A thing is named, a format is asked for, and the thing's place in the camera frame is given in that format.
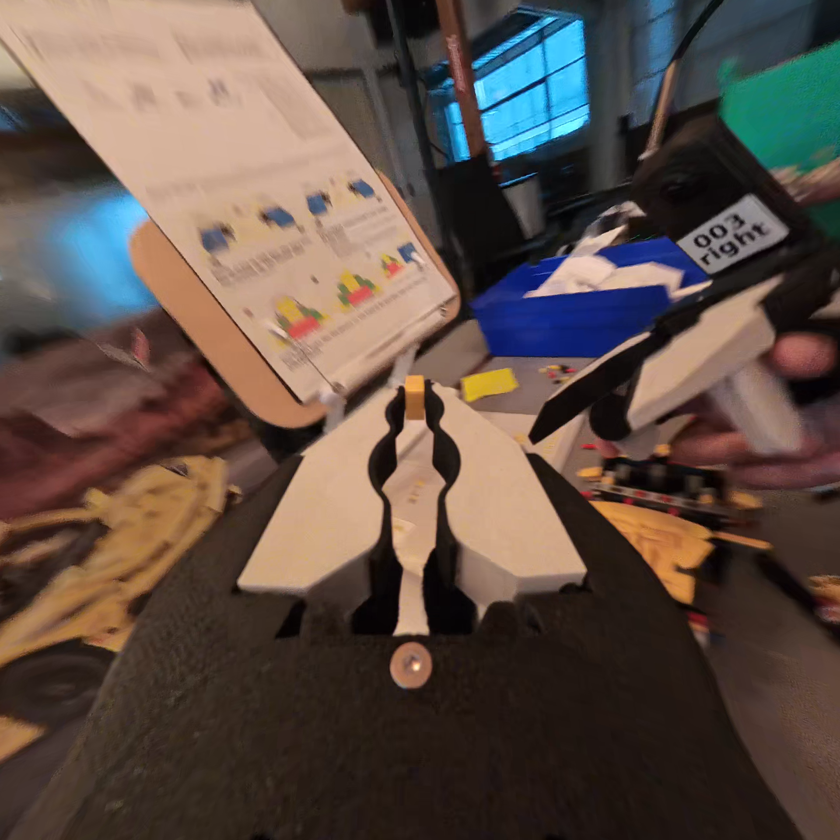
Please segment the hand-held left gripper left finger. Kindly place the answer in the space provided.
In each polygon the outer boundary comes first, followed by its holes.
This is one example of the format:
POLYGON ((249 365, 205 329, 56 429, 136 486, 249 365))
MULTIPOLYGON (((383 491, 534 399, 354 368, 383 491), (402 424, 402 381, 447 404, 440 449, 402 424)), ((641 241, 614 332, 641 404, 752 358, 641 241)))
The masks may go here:
POLYGON ((369 464, 390 431, 395 387, 375 393, 307 448, 243 571, 247 593, 292 595, 357 608, 372 594, 366 557, 378 542, 385 504, 369 464))

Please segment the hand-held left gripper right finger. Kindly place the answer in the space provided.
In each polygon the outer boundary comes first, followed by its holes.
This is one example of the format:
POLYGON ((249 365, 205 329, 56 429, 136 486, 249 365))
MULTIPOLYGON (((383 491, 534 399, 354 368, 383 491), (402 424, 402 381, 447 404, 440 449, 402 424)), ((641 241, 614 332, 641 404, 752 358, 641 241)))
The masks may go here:
POLYGON ((444 499, 457 549, 455 585, 488 606, 582 584, 583 559, 529 453, 454 390, 435 383, 427 395, 443 404, 435 439, 451 440, 459 460, 444 499))

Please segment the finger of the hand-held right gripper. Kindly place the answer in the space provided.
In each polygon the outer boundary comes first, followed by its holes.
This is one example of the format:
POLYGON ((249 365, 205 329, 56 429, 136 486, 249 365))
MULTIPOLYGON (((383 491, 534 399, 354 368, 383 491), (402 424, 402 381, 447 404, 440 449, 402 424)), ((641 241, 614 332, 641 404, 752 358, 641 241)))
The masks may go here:
POLYGON ((676 335, 696 324, 701 313, 709 307, 731 296, 763 296, 764 306, 783 280, 783 276, 773 276, 750 284, 743 280, 715 283, 685 297, 657 318, 647 331, 596 359, 562 385, 540 409, 529 432, 530 442, 543 441, 571 420, 589 412, 604 396, 624 392, 640 364, 663 349, 676 335))
POLYGON ((763 361, 776 330, 763 296, 731 296, 649 355, 626 390, 589 411, 610 442, 656 442, 661 424, 704 397, 750 442, 781 439, 781 381, 763 361))

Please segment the grey desk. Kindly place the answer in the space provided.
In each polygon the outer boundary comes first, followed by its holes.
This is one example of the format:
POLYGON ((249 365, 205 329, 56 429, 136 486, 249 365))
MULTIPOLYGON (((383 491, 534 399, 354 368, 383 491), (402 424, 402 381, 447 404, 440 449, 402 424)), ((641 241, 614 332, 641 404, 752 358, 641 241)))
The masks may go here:
MULTIPOLYGON (((490 607, 427 646, 310 610, 250 679, 255 745, 284 775, 254 838, 838 838, 838 641, 738 553, 709 652, 621 534, 548 467, 590 576, 490 607)), ((761 535, 805 581, 838 572, 838 500, 762 490, 761 535)))

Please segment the person's right hand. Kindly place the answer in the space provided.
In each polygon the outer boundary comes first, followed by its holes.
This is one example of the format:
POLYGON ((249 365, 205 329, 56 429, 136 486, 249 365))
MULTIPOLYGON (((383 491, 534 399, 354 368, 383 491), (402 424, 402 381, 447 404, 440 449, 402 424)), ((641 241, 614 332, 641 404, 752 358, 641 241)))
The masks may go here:
MULTIPOLYGON (((782 335, 770 365, 793 391, 838 376, 838 321, 813 321, 803 332, 782 335)), ((839 396, 802 408, 806 439, 796 455, 757 455, 747 439, 704 400, 689 407, 691 422, 670 442, 671 458, 687 466, 722 467, 731 481, 756 490, 809 490, 838 484, 839 396)))

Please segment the blue plastic bin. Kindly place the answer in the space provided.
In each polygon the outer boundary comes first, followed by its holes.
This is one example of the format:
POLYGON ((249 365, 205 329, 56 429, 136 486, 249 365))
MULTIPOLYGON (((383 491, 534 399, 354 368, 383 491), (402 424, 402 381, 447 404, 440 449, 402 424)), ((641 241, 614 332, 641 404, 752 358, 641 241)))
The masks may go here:
MULTIPOLYGON (((686 280, 709 279, 667 238, 615 245, 604 248, 601 255, 620 267, 653 260, 684 270, 686 280)), ((472 310, 492 354, 596 358, 644 332, 674 303, 663 287, 523 298, 565 258, 522 265, 473 301, 472 310)))

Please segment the green sheet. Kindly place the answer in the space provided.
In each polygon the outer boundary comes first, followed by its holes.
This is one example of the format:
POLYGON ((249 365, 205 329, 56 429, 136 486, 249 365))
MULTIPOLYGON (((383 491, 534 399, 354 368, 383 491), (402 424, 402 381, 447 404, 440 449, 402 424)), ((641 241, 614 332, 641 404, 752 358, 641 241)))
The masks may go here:
POLYGON ((724 88, 720 115, 832 239, 839 239, 839 42, 724 88))

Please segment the yellow paper sheet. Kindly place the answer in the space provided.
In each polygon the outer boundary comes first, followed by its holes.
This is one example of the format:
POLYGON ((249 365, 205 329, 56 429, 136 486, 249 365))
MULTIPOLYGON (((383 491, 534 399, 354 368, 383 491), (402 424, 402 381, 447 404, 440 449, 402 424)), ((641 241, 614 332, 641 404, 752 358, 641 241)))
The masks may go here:
POLYGON ((503 396, 519 388, 513 369, 503 368, 465 376, 460 381, 460 390, 467 403, 474 403, 491 396, 503 396))

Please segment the crumpled white paper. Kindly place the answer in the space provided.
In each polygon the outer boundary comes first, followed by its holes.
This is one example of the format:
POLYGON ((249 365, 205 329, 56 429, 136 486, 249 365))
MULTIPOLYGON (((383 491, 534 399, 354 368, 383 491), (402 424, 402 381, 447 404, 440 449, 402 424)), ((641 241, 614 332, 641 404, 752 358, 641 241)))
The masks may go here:
POLYGON ((630 223, 646 219, 645 213, 627 201, 609 207, 583 232, 563 263, 535 290, 523 298, 549 298, 596 291, 663 287, 675 302, 711 285, 709 279, 686 280, 682 269, 646 260, 620 267, 601 252, 624 240, 630 223))

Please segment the white clipboard stand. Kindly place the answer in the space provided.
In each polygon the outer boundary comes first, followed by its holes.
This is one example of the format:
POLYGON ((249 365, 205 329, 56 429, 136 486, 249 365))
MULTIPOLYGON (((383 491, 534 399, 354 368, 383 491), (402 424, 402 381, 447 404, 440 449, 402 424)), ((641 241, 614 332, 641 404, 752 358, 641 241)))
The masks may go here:
MULTIPOLYGON (((408 345, 398 356, 395 357, 387 377, 377 388, 374 388, 372 395, 379 391, 392 391, 398 388, 409 374, 413 367, 420 343, 414 342, 408 345)), ((323 388, 319 395, 320 402, 326 406, 327 413, 324 417, 321 435, 326 437, 331 434, 344 420, 347 411, 348 400, 336 389, 323 388)))

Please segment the yellow toy car model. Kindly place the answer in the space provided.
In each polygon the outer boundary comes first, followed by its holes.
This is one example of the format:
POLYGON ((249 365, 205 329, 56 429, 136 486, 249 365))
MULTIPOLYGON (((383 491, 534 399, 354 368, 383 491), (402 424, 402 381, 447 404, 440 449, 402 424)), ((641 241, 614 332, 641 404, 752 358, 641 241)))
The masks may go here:
POLYGON ((736 553, 746 553, 767 582, 838 641, 838 576, 796 578, 772 542, 753 532, 763 502, 736 489, 721 468, 680 464, 662 444, 646 459, 601 457, 577 477, 582 496, 643 556, 702 647, 719 637, 711 591, 723 586, 736 553))

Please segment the black toy set box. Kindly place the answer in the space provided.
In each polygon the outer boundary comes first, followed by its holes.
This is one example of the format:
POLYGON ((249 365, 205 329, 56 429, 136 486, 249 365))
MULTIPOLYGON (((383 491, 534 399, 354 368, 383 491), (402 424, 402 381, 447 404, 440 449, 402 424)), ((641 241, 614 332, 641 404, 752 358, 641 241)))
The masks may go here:
POLYGON ((162 310, 16 337, 2 368, 2 764, 83 719, 138 614, 236 502, 247 443, 162 310))

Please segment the brown pipe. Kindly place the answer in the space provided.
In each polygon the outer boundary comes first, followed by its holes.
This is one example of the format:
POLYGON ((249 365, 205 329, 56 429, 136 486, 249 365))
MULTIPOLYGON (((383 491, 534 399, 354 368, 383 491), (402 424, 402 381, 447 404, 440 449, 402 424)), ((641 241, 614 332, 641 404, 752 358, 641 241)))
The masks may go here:
POLYGON ((449 71, 465 128, 471 159, 487 155, 487 139, 476 97, 473 56, 460 1, 436 1, 437 16, 447 51, 449 71))

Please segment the printed paper sheet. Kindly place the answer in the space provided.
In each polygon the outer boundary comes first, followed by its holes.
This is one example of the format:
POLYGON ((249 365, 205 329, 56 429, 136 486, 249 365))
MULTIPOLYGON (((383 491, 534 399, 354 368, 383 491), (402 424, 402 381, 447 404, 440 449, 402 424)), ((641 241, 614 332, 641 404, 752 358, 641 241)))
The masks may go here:
POLYGON ((2 41, 301 402, 456 297, 250 3, 2 2, 2 41))

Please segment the wall window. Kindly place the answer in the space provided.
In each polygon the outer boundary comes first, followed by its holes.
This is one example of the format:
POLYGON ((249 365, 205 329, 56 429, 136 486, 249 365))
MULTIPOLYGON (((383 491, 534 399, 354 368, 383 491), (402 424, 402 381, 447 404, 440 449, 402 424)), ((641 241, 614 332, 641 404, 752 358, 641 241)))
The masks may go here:
POLYGON ((495 163, 532 154, 589 126, 583 17, 519 6, 472 44, 474 89, 495 163))

